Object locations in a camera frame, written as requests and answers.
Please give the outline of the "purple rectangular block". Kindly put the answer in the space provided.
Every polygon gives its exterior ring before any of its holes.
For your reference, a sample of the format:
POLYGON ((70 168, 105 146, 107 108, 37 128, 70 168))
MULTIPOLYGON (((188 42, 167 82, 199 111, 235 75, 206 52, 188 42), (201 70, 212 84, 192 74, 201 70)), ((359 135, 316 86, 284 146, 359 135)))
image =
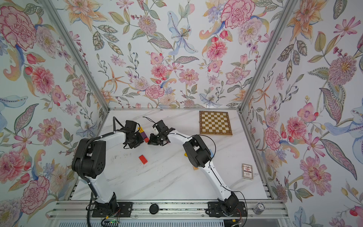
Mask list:
POLYGON ((147 134, 144 131, 141 133, 141 135, 143 136, 143 138, 147 138, 147 134))

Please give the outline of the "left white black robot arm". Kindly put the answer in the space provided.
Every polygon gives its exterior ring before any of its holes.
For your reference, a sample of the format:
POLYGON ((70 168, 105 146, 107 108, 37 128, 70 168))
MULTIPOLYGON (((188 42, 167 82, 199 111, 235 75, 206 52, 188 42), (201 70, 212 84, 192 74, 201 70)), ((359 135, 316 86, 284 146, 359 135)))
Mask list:
POLYGON ((140 124, 127 120, 122 125, 116 117, 112 120, 111 132, 79 142, 71 165, 71 169, 89 186, 95 211, 105 215, 115 214, 121 209, 104 174, 106 152, 116 146, 133 149, 144 142, 140 124))

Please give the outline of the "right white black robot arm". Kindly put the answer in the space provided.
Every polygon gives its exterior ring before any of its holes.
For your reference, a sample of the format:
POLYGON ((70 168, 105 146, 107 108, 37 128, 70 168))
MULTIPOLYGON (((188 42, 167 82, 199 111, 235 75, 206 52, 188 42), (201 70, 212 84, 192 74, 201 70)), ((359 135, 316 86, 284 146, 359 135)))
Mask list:
POLYGON ((203 140, 203 135, 185 135, 175 128, 169 128, 164 121, 153 122, 154 133, 150 134, 149 145, 165 146, 169 143, 178 143, 183 146, 189 162, 193 167, 201 170, 217 195, 217 201, 208 202, 206 214, 209 217, 247 217, 246 200, 240 201, 237 191, 231 190, 218 173, 211 152, 203 140))

